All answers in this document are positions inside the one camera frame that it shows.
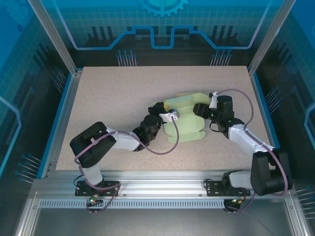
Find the aluminum frame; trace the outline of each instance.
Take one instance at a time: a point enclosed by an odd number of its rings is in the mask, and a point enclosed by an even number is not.
[[[252,76],[255,71],[257,70],[259,64],[261,63],[262,59],[266,55],[271,43],[277,36],[282,24],[284,23],[286,17],[290,13],[293,5],[295,4],[296,0],[284,0],[279,11],[277,12],[275,18],[273,19],[264,39],[262,40],[261,44],[257,52],[255,53],[250,65],[249,65],[249,74]]]
[[[36,216],[42,199],[80,199],[73,194],[74,186],[72,180],[79,175],[79,172],[56,172],[56,163],[60,154],[61,143],[65,134],[66,125],[70,116],[72,104],[78,87],[80,76],[76,76],[77,69],[73,60],[68,53],[65,45],[59,36],[57,29],[53,25],[46,9],[39,0],[29,0],[30,5],[35,11],[37,17],[42,23],[48,36],[55,45],[62,60],[66,64],[70,73],[76,77],[76,80],[71,81],[69,92],[67,93],[65,104],[57,125],[52,145],[48,154],[47,161],[42,178],[36,179],[32,185],[28,200],[24,207],[22,217],[16,232],[16,236],[30,236],[36,222]],[[285,0],[276,18],[272,22],[265,38],[255,54],[250,67],[249,74],[253,76],[258,65],[266,54],[271,45],[276,33],[280,29],[285,18],[289,14],[295,0]],[[267,127],[266,117],[263,115],[265,126]],[[110,180],[119,180],[122,183],[121,191],[118,198],[125,199],[211,199],[206,197],[206,191],[202,186],[203,180],[212,178],[213,180],[221,179],[221,176],[226,171],[198,171],[198,172],[102,172],[105,178]],[[303,215],[298,199],[295,198],[295,190],[290,190],[289,194],[284,197],[288,213],[294,228],[294,232],[298,236],[310,235],[310,230]],[[213,199],[223,199],[227,197],[212,197]],[[272,195],[267,195],[258,199],[274,198]]]

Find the light green cloth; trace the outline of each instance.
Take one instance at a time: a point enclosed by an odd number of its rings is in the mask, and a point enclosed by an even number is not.
[[[179,142],[187,142],[191,140],[199,140],[205,137],[206,132],[200,131],[205,127],[203,118],[196,116],[193,113],[193,108],[196,103],[209,104],[209,97],[203,93],[186,95],[166,100],[168,109],[176,108],[180,117],[176,120],[176,125],[179,130]],[[167,137],[168,142],[176,143],[176,129],[172,122],[164,124],[165,133],[171,135]]]

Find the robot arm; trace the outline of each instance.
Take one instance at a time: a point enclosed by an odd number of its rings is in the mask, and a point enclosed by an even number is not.
[[[226,138],[237,143],[248,156],[252,157],[251,171],[232,171],[224,174],[222,183],[226,192],[231,188],[246,188],[254,190],[259,195],[266,195],[284,190],[284,178],[271,154],[270,149],[280,161],[285,172],[288,189],[292,188],[292,179],[287,153],[281,149],[265,144],[256,135],[245,128],[244,123],[234,117],[233,102],[230,96],[210,94],[211,103],[196,104],[194,113],[204,119],[210,119],[218,126]],[[276,166],[269,169],[269,164]]]
[[[169,111],[166,111],[166,109],[164,102],[156,103],[153,107],[148,108],[149,115],[145,116],[139,127],[125,134],[109,135],[82,154],[78,161],[82,167],[84,177],[89,183],[101,187],[103,178],[98,162],[110,149],[141,151],[144,147],[131,135],[137,137],[145,146],[149,146],[150,142],[156,138],[163,123],[172,121],[172,117],[174,120],[179,118],[179,114],[175,109]],[[111,132],[114,132],[114,130],[107,128],[102,122],[97,122],[72,139],[70,147],[74,155],[77,156],[93,141]]]

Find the purple cable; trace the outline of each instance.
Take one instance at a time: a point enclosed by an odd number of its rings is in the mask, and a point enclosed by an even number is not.
[[[230,209],[232,209],[232,210],[235,210],[236,212],[240,212],[240,211],[242,211],[242,210],[238,210],[237,208],[235,208],[235,207],[229,207]],[[244,214],[246,214],[247,216],[250,216],[250,217],[252,217],[252,218],[254,218],[257,222],[259,222],[271,235],[274,235],[274,236],[276,236],[264,223],[262,223],[257,217],[255,217],[254,215],[252,215],[252,214],[249,214],[249,213],[247,213],[247,212],[243,212]]]
[[[228,208],[231,208],[231,209],[233,209],[233,210],[236,209],[236,212],[242,212],[242,211],[246,210],[246,209],[253,203],[254,198],[255,198],[256,196],[257,196],[257,194],[254,193],[254,194],[252,195],[252,199],[250,200],[250,202],[249,202],[244,208],[242,208],[242,209],[240,209],[240,210],[237,209],[237,208],[231,207],[231,206],[228,206]]]
[[[229,89],[225,89],[225,90],[222,90],[220,93],[224,93],[224,92],[228,92],[228,91],[237,91],[237,92],[240,92],[242,95],[244,95],[247,100],[249,101],[250,105],[251,105],[251,110],[252,110],[252,115],[251,115],[251,118],[250,120],[244,125],[244,130],[245,130],[245,133],[250,136],[255,142],[257,142],[260,146],[264,147],[269,153],[270,155],[272,156],[272,158],[275,160],[277,166],[279,167],[280,169],[280,172],[282,174],[282,177],[283,177],[283,180],[284,180],[284,190],[282,193],[274,193],[273,195],[274,196],[283,196],[287,193],[288,191],[288,183],[287,183],[287,178],[286,178],[286,175],[285,175],[285,172],[284,172],[284,169],[280,163],[280,161],[277,159],[277,157],[274,155],[274,153],[265,145],[263,144],[262,142],[260,142],[258,139],[256,139],[253,135],[251,135],[247,130],[246,130],[246,127],[247,125],[252,121],[253,117],[254,117],[254,106],[252,104],[252,101],[250,99],[250,97],[248,97],[248,95],[246,93],[244,93],[243,91],[239,90],[239,89],[236,89],[236,88],[229,88]]]
[[[275,160],[277,166],[279,167],[279,170],[282,174],[282,177],[283,177],[283,180],[284,180],[284,190],[282,193],[273,193],[272,195],[274,196],[284,196],[287,191],[288,191],[288,183],[287,183],[287,178],[286,178],[286,175],[285,175],[285,172],[284,172],[284,169],[280,163],[280,161],[277,159],[276,155],[265,145],[263,144],[262,142],[260,142],[258,139],[256,139],[253,135],[251,135],[247,130],[245,130],[245,133],[250,136],[255,142],[257,142],[260,146],[262,146],[263,148],[265,148],[269,153],[270,155],[272,156],[272,158]]]
[[[89,205],[87,205],[87,211],[90,212],[90,213],[95,212],[97,214],[97,213],[101,213],[102,211],[106,210],[109,207],[109,205],[112,203],[112,201],[114,200],[114,197],[118,194],[119,189],[120,189],[120,186],[118,187],[118,189],[116,190],[116,192],[112,196],[112,198],[109,200],[109,202],[106,204],[106,206],[104,206],[102,209],[96,210],[96,211],[92,211],[92,210],[89,209]]]
[[[162,153],[160,153],[160,152],[155,152],[155,151],[151,150],[150,148],[148,148],[147,146],[145,146],[145,144],[143,144],[143,142],[141,142],[137,136],[135,136],[135,135],[133,135],[133,134],[130,134],[130,133],[128,133],[128,132],[124,132],[124,131],[113,131],[113,132],[110,132],[110,133],[108,133],[108,134],[105,134],[105,135],[101,136],[100,138],[96,139],[93,143],[91,143],[90,145],[88,145],[85,149],[83,149],[83,150],[74,158],[74,162],[79,165],[79,170],[80,170],[81,175],[83,176],[85,182],[87,183],[87,185],[90,186],[90,187],[92,187],[92,188],[94,188],[94,189],[96,189],[96,190],[108,190],[108,189],[112,189],[112,188],[120,187],[120,186],[121,186],[120,184],[116,184],[116,185],[113,185],[113,186],[110,186],[110,187],[106,187],[106,188],[99,188],[99,187],[96,187],[96,186],[92,185],[92,184],[85,178],[85,175],[84,175],[84,173],[83,173],[81,164],[80,164],[80,162],[78,161],[78,158],[79,158],[80,156],[82,156],[85,152],[87,152],[91,147],[93,147],[93,146],[96,145],[99,141],[105,139],[106,137],[108,137],[108,136],[110,136],[110,135],[113,135],[113,134],[126,134],[126,135],[129,135],[129,136],[133,137],[133,138],[134,138],[136,141],[138,141],[146,150],[150,151],[151,153],[153,153],[153,154],[155,154],[155,155],[167,155],[167,154],[169,154],[171,151],[173,151],[173,150],[176,148],[176,146],[177,146],[177,144],[178,144],[178,142],[179,142],[179,131],[178,131],[178,127],[177,127],[176,122],[175,122],[175,120],[174,120],[173,117],[172,117],[172,121],[173,121],[173,124],[174,124],[175,129],[176,129],[177,140],[176,140],[176,143],[175,143],[174,147],[172,147],[171,150],[166,151],[166,152],[162,152]]]
[[[244,95],[247,100],[250,102],[250,106],[251,106],[251,110],[252,110],[252,115],[251,115],[251,118],[249,121],[247,121],[247,123],[244,125],[244,129],[246,129],[247,125],[249,125],[249,123],[251,123],[252,119],[254,118],[254,106],[252,104],[252,101],[250,99],[250,97],[248,97],[248,95],[246,93],[244,93],[243,91],[239,90],[239,89],[236,89],[236,88],[229,88],[229,89],[225,89],[225,90],[222,90],[220,93],[225,93],[225,92],[228,92],[228,91],[237,91],[237,92],[240,92],[242,95]]]

